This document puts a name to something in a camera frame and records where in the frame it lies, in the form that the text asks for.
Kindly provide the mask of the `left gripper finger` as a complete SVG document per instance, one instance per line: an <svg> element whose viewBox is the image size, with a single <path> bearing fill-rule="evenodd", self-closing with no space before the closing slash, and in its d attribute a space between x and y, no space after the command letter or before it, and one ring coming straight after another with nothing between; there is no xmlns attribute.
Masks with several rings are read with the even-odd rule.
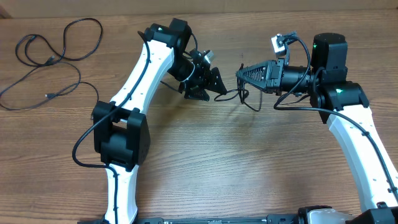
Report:
<svg viewBox="0 0 398 224"><path fill-rule="evenodd" d="M185 89L184 98L188 100L200 100L200 101L209 101L210 97L204 89L196 88L196 89Z"/></svg>
<svg viewBox="0 0 398 224"><path fill-rule="evenodd" d="M225 95L227 89L221 79L220 71L218 67L214 67L210 70L208 76L208 84L206 86L207 90L213 91L215 93Z"/></svg>

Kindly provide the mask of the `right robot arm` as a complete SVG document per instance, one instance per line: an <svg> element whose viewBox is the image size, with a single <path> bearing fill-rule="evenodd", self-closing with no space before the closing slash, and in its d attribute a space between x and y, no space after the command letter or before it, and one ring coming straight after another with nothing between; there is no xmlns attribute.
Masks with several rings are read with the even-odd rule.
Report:
<svg viewBox="0 0 398 224"><path fill-rule="evenodd" d="M325 205L302 207L295 215L268 215L267 223L396 223L397 170L373 121L370 102L358 83L347 80L345 37L317 34L306 48L308 63L291 66L289 45L298 41L295 32L271 40L277 60L268 60L236 72L238 85L252 85L275 94L274 108L296 111L289 95L309 98L309 111L316 111L338 141L358 191L361 213L350 215Z"/></svg>

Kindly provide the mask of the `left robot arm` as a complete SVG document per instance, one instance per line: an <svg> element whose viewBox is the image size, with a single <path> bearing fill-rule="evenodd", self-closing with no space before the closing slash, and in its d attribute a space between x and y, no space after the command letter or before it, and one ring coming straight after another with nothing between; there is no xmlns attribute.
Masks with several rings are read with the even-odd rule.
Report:
<svg viewBox="0 0 398 224"><path fill-rule="evenodd" d="M93 110L95 151L108 178L108 208L99 223L134 223L137 218L137 173L150 148L147 111L166 73L178 82L178 92L189 100L208 101L208 91L226 94L220 71L211 67L213 52L184 55L193 32L187 21L172 19L169 26L152 24L142 33L144 44L136 66L109 102Z"/></svg>

